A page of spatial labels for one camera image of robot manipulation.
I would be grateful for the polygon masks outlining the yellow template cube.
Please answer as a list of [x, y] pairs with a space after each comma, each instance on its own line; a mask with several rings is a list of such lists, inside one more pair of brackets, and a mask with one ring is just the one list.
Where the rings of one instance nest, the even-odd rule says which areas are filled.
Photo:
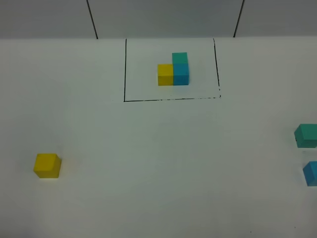
[[173, 64], [158, 64], [158, 86], [172, 86], [173, 75]]

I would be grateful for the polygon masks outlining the green template cube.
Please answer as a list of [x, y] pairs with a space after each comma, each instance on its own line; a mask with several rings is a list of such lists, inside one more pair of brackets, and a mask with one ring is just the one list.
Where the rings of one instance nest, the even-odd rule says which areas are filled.
[[183, 53], [172, 53], [173, 64], [188, 64], [188, 55], [186, 52]]

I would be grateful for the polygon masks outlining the blue template cube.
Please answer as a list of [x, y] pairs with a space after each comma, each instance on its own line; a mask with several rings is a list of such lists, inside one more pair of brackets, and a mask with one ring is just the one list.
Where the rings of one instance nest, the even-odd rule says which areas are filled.
[[187, 63], [173, 64], [173, 85], [189, 85], [189, 65]]

